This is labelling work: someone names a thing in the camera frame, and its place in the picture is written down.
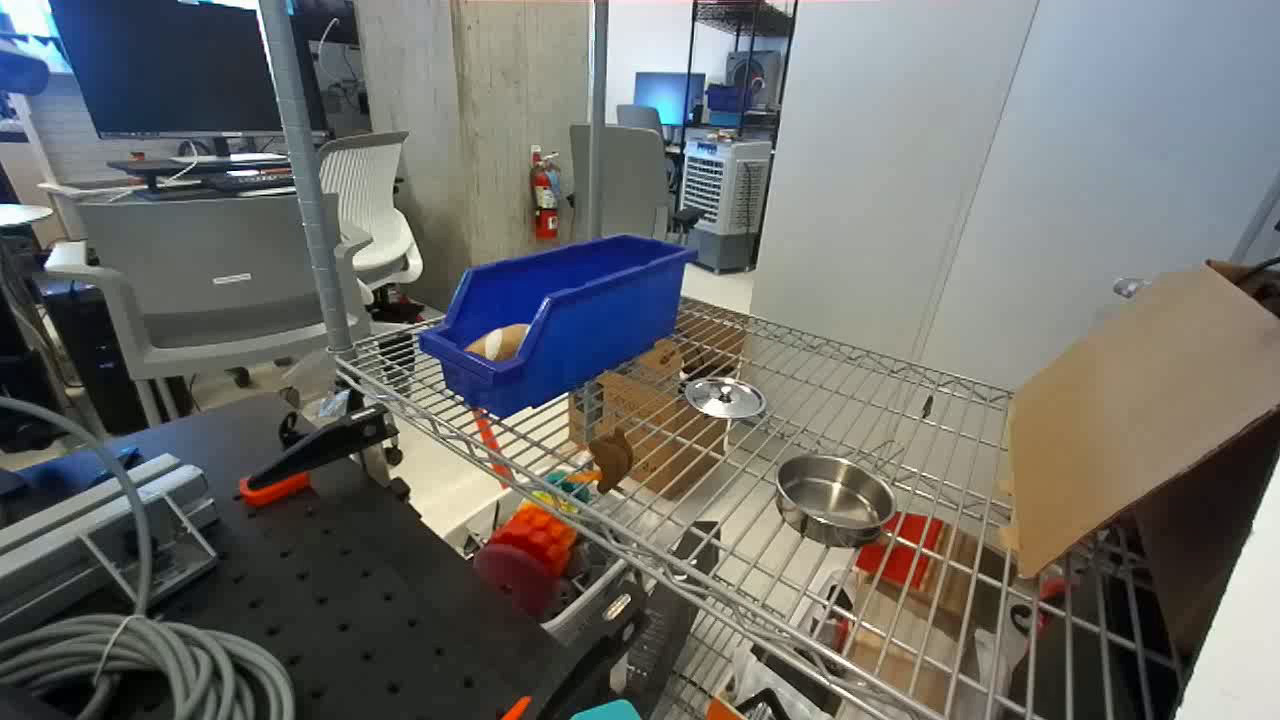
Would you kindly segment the small brown object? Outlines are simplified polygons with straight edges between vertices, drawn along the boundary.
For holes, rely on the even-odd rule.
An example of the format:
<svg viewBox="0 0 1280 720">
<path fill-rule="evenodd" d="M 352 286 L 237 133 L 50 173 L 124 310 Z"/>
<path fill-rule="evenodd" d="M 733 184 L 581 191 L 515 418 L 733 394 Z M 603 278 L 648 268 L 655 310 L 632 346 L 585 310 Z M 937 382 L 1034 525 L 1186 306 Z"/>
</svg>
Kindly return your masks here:
<svg viewBox="0 0 1280 720">
<path fill-rule="evenodd" d="M 636 465 L 632 444 L 629 444 L 622 434 L 596 437 L 589 444 L 589 458 L 596 465 L 596 487 L 601 491 L 612 491 Z"/>
</svg>

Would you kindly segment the steel pot lid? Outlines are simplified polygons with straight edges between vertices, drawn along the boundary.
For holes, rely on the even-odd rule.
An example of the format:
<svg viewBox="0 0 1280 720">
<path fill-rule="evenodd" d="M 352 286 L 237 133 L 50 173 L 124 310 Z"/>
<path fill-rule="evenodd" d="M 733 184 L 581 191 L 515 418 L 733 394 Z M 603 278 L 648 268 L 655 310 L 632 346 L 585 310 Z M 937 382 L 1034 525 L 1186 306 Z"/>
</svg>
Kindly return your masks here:
<svg viewBox="0 0 1280 720">
<path fill-rule="evenodd" d="M 678 396 L 690 414 L 710 422 L 761 422 L 766 414 L 766 396 L 737 376 L 696 376 Z"/>
</svg>

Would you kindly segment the tan round object in bin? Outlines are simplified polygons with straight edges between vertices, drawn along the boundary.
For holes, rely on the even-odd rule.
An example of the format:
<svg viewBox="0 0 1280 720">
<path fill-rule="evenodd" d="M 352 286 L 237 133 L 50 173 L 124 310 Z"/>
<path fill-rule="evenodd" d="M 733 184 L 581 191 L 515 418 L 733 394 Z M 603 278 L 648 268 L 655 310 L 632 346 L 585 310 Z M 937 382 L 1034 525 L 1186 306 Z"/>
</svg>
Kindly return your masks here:
<svg viewBox="0 0 1280 720">
<path fill-rule="evenodd" d="M 510 361 L 524 347 L 524 340 L 527 340 L 524 323 L 504 323 L 473 340 L 467 353 L 480 361 Z"/>
</svg>

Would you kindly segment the small steel pot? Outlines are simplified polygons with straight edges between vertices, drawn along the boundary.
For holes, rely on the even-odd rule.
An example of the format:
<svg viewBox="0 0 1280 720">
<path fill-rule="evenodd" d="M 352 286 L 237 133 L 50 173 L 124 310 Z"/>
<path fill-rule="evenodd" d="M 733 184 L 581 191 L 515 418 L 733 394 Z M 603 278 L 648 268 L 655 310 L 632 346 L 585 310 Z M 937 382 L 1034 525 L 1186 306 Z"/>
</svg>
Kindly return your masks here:
<svg viewBox="0 0 1280 720">
<path fill-rule="evenodd" d="M 856 460 L 788 458 L 774 468 L 774 511 L 798 535 L 826 549 L 858 549 L 896 511 L 886 485 Z"/>
</svg>

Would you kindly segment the red object under shelf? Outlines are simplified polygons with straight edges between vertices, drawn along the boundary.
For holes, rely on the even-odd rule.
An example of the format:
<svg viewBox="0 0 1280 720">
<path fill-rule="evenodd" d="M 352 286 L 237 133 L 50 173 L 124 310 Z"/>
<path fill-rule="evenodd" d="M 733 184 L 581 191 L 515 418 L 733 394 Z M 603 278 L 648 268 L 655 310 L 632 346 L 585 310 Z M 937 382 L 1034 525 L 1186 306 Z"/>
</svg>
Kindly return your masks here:
<svg viewBox="0 0 1280 720">
<path fill-rule="evenodd" d="M 947 542 L 947 525 L 937 515 L 901 511 L 883 535 L 856 553 L 856 572 L 886 590 L 921 592 L 937 572 L 937 553 Z"/>
</svg>

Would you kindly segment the blue plastic storage bin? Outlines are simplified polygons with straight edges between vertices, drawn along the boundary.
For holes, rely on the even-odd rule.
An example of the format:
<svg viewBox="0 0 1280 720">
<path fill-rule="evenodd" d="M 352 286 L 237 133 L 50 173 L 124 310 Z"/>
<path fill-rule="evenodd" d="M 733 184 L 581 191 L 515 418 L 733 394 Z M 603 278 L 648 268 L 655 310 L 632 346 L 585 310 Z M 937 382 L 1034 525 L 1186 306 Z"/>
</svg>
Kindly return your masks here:
<svg viewBox="0 0 1280 720">
<path fill-rule="evenodd" d="M 474 264 L 419 353 L 473 408 L 510 418 L 645 358 L 676 327 L 686 254 L 669 241 L 609 236 Z M 524 323 L 510 361 L 467 353 L 491 327 Z"/>
</svg>

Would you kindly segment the red fire extinguisher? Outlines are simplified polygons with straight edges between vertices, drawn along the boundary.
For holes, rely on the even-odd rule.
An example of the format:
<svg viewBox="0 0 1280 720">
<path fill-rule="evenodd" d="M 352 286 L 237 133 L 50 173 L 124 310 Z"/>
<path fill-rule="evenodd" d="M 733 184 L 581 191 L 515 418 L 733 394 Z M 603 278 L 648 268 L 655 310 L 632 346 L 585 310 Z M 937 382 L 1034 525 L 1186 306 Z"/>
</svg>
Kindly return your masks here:
<svg viewBox="0 0 1280 720">
<path fill-rule="evenodd" d="M 530 143 L 527 184 L 530 184 L 530 236 L 536 246 L 552 246 L 561 241 L 557 159 L 541 143 Z"/>
</svg>

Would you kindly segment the white office chair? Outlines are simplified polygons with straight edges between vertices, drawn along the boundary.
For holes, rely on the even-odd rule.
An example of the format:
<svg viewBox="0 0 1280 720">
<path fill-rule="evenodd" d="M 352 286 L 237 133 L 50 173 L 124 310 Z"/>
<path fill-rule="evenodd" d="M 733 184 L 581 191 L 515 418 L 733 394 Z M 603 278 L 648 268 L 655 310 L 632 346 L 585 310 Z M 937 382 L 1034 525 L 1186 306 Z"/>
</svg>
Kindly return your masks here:
<svg viewBox="0 0 1280 720">
<path fill-rule="evenodd" d="M 340 241 L 355 248 L 352 271 L 369 294 L 414 286 L 423 257 L 395 207 L 405 133 L 340 138 L 321 148 L 321 188 L 336 198 Z"/>
</svg>

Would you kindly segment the black orange clamp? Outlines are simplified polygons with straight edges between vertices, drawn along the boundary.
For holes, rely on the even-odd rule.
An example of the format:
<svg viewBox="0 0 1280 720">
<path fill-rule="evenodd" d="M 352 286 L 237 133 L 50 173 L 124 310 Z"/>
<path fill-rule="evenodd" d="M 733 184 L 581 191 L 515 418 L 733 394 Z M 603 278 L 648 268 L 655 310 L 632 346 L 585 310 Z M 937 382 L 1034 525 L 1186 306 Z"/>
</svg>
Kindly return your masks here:
<svg viewBox="0 0 1280 720">
<path fill-rule="evenodd" d="M 249 471 L 237 485 L 237 497 L 249 507 L 270 507 L 310 487 L 310 471 L 325 465 L 336 465 L 352 453 L 389 444 L 395 437 L 395 423 L 383 408 L 360 408 L 349 422 L 325 423 L 295 444 L 287 444 L 275 460 L 268 460 L 258 471 Z"/>
</svg>

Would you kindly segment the grey office chair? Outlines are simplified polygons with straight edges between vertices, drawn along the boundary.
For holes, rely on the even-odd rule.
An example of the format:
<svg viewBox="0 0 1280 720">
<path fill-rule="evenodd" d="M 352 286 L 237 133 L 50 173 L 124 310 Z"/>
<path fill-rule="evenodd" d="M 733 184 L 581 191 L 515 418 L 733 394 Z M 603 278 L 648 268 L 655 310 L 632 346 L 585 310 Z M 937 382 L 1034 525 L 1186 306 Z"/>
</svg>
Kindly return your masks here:
<svg viewBox="0 0 1280 720">
<path fill-rule="evenodd" d="M 300 361 L 333 340 L 293 198 L 93 199 L 45 268 L 105 294 L 149 423 L 166 382 Z"/>
</svg>

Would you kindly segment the grey metal shelf pole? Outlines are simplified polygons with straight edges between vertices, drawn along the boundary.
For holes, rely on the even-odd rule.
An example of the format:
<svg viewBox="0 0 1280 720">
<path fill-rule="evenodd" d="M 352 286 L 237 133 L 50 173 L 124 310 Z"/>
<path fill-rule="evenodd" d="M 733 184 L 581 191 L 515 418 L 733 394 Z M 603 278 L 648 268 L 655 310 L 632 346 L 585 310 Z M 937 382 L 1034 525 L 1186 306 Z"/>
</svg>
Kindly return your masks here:
<svg viewBox="0 0 1280 720">
<path fill-rule="evenodd" d="M 287 0 L 255 0 L 255 24 L 258 24 L 268 75 L 270 75 L 285 154 L 293 163 L 295 207 L 300 207 L 306 264 L 310 264 L 310 279 L 316 279 L 316 295 L 327 327 L 327 347 L 336 358 L 349 358 L 352 327 L 349 327 L 342 279 L 336 264 L 336 230 L 327 219 L 327 205 L 316 178 L 310 117 L 306 117 L 300 55 L 295 55 L 295 32 L 287 22 Z"/>
</svg>

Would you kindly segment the brown cardboard box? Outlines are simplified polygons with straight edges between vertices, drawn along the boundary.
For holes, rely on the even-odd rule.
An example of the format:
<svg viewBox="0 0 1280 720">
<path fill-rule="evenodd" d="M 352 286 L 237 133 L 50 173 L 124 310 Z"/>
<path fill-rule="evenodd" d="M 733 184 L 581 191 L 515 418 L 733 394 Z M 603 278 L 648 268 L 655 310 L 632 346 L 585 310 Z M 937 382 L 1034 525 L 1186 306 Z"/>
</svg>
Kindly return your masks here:
<svg viewBox="0 0 1280 720">
<path fill-rule="evenodd" d="M 1267 487 L 1274 414 L 1274 264 L 1150 279 L 1013 400 L 1015 572 L 1132 525 L 1172 650 L 1196 654 Z"/>
</svg>

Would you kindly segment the black computer monitor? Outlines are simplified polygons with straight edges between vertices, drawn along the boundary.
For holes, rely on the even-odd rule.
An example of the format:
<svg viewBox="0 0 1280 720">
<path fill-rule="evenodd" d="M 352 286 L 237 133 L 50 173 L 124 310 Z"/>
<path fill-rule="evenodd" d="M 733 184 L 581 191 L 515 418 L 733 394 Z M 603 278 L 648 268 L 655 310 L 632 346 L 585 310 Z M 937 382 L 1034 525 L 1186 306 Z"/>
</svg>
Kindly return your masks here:
<svg viewBox="0 0 1280 720">
<path fill-rule="evenodd" d="M 253 7 L 209 0 L 49 0 L 99 138 L 275 133 Z"/>
</svg>

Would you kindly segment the aluminium extrusion rail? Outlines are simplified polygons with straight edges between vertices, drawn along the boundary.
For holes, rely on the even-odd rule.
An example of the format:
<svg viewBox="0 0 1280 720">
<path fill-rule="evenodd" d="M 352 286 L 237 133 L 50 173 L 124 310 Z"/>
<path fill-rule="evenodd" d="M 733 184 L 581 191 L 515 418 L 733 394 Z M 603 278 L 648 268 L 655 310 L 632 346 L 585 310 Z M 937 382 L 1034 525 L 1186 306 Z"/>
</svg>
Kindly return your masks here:
<svg viewBox="0 0 1280 720">
<path fill-rule="evenodd" d="M 166 600 L 216 569 L 209 542 L 216 499 L 205 471 L 159 453 L 126 471 L 153 528 L 149 606 Z M 105 592 L 134 610 L 134 511 L 115 481 L 82 487 L 0 533 L 0 631 L 29 631 Z"/>
</svg>

